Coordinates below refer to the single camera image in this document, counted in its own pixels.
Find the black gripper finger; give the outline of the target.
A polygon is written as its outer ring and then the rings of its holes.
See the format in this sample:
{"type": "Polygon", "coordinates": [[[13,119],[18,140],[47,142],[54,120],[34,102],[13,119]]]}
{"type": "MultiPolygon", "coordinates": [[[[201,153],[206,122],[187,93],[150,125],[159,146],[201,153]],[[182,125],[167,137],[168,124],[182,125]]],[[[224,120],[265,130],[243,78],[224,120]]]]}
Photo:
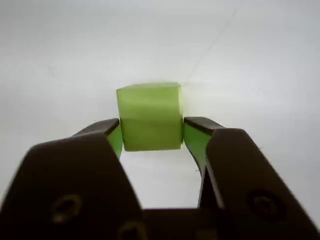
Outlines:
{"type": "Polygon", "coordinates": [[[199,208],[212,209],[221,240],[317,240],[319,231],[251,137],[206,117],[185,117],[208,138],[204,155],[184,131],[185,145],[201,174],[199,208]]]}
{"type": "Polygon", "coordinates": [[[33,146],[0,209],[3,240],[145,240],[142,208],[108,140],[117,118],[33,146]]]}

